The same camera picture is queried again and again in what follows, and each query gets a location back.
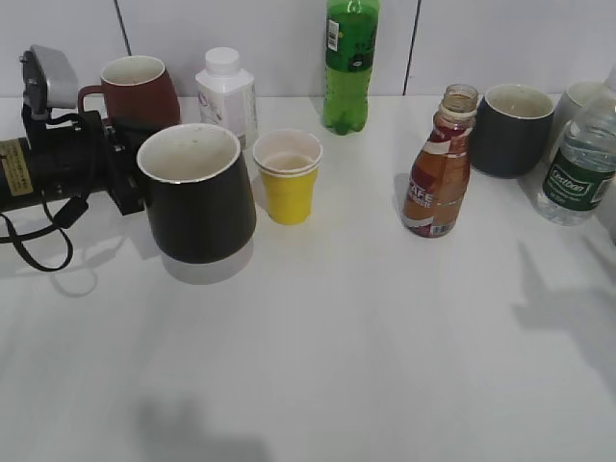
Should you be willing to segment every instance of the water bottle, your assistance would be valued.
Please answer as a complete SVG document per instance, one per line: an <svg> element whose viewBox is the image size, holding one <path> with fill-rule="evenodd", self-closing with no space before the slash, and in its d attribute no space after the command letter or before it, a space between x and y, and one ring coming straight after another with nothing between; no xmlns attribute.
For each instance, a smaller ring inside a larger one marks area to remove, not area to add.
<svg viewBox="0 0 616 462"><path fill-rule="evenodd" d="M339 135L368 119L379 0L328 0L324 123Z"/></svg>
<svg viewBox="0 0 616 462"><path fill-rule="evenodd" d="M592 217L616 171L616 65L557 142L537 210L554 223L580 224Z"/></svg>

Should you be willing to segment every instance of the camera label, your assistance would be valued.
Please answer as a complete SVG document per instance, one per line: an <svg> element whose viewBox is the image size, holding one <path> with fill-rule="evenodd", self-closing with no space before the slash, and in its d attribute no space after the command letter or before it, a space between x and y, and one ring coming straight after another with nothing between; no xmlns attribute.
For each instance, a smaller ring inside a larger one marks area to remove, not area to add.
<svg viewBox="0 0 616 462"><path fill-rule="evenodd" d="M0 141L0 159L13 197L34 192L19 140Z"/></svg>

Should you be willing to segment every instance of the paper cup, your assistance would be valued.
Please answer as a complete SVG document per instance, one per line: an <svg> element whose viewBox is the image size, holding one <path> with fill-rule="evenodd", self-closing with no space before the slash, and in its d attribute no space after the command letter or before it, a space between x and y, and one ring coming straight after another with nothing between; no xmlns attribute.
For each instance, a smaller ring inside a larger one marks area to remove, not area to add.
<svg viewBox="0 0 616 462"><path fill-rule="evenodd" d="M321 157L319 140L301 130L278 130L255 143L253 158L274 221L292 225L310 217Z"/></svg>

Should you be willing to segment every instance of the white bottle cap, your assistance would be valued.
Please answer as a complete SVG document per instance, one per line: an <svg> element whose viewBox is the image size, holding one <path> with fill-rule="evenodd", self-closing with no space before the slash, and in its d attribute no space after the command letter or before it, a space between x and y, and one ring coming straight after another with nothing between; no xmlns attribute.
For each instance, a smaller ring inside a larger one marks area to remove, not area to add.
<svg viewBox="0 0 616 462"><path fill-rule="evenodd" d="M233 48L212 48L205 54L205 69L212 75L234 75L240 72L240 53Z"/></svg>
<svg viewBox="0 0 616 462"><path fill-rule="evenodd" d="M609 77L605 81L605 86L612 91L616 91L616 64L612 67Z"/></svg>

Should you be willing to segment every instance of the mug handle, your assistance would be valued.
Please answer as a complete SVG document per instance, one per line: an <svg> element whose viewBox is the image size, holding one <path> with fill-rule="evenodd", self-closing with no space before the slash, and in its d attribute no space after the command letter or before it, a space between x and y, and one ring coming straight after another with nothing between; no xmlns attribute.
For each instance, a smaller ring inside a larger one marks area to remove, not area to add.
<svg viewBox="0 0 616 462"><path fill-rule="evenodd" d="M83 87L79 90L79 96L77 97L77 111L79 114L83 114L84 110L84 99L86 96L90 94L97 94L103 92L103 88L100 85L89 85L87 87Z"/></svg>

